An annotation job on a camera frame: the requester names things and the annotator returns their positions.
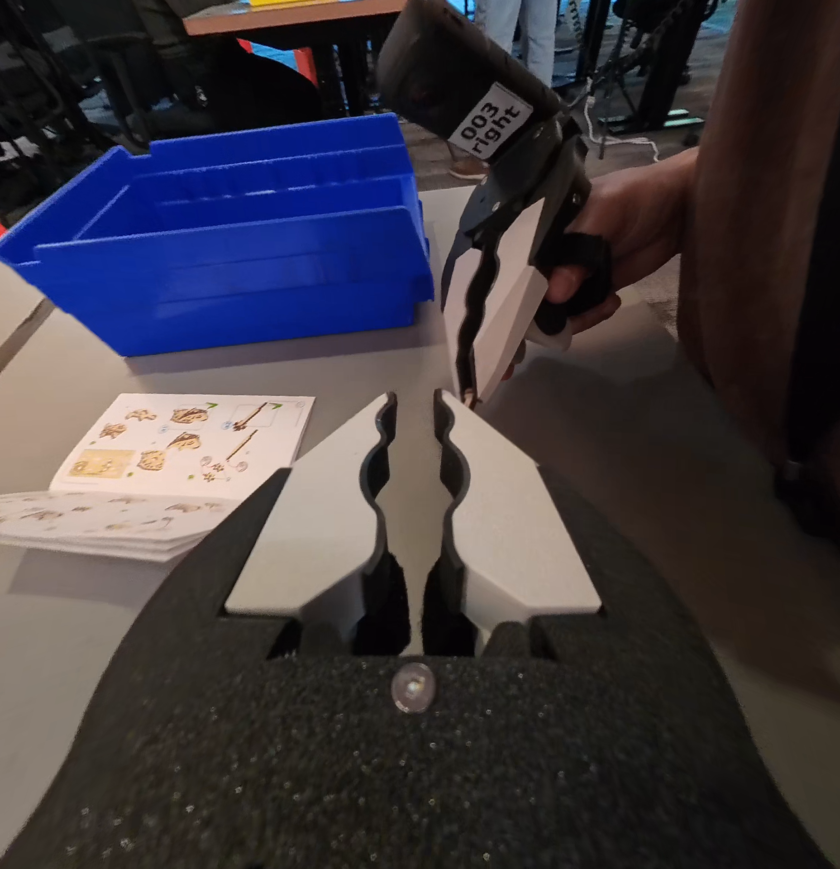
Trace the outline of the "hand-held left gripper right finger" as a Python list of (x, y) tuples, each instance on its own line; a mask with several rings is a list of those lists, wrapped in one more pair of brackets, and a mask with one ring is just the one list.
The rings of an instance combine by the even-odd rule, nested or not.
[(597, 615), (602, 603), (535, 461), (457, 397), (437, 389), (440, 481), (450, 496), (426, 581), (429, 656), (473, 656), (502, 625)]

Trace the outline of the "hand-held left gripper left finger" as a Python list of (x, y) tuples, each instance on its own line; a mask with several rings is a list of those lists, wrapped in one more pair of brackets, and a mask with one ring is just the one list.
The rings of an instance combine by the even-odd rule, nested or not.
[(397, 397), (386, 392), (298, 459), (225, 612), (326, 625), (360, 655), (410, 643), (404, 571), (377, 503), (390, 480)]

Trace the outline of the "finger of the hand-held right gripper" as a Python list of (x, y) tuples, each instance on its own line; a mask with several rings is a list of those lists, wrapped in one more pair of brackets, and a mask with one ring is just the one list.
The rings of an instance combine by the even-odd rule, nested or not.
[(479, 398), (474, 345), (496, 278), (496, 253), (474, 247), (458, 232), (442, 274), (442, 313), (454, 392), (462, 401), (466, 388)]
[(483, 304), (472, 344), (476, 401), (491, 398), (535, 316), (547, 282), (530, 257), (545, 200), (526, 208), (502, 233), (496, 247), (497, 271)]

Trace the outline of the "person's right hand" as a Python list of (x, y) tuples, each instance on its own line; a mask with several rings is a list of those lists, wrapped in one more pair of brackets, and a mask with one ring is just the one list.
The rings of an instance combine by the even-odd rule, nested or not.
[(593, 180), (588, 200), (566, 234), (603, 237), (610, 245), (611, 291), (603, 303), (570, 319), (573, 335), (609, 320), (618, 292), (651, 276), (683, 251), (699, 147), (650, 166)]

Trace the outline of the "illustrated instruction booklet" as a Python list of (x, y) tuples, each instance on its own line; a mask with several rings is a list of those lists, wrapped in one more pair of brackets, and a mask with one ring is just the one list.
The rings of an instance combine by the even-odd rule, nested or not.
[(0, 494), (0, 546), (177, 559), (291, 466), (315, 401), (119, 395), (44, 491)]

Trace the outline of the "wooden table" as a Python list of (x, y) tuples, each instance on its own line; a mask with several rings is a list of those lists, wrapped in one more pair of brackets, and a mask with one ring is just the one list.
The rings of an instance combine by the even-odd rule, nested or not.
[(371, 67), (404, 1), (230, 2), (185, 16), (190, 36), (231, 35), (273, 49), (309, 49), (328, 117), (375, 110)]

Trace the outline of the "black equipment stand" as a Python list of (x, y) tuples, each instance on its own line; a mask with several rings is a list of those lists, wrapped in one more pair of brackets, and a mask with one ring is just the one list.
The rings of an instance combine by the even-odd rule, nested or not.
[(665, 129), (695, 129), (703, 118), (674, 108), (690, 76), (688, 62), (702, 25), (718, 1), (589, 2), (575, 84), (601, 95), (607, 111), (619, 90), (627, 113), (599, 118), (603, 141)]

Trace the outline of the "blue plastic bin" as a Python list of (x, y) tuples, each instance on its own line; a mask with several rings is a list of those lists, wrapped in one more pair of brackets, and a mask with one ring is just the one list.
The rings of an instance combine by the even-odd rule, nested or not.
[(117, 145), (0, 262), (123, 357), (406, 328), (435, 296), (392, 113)]

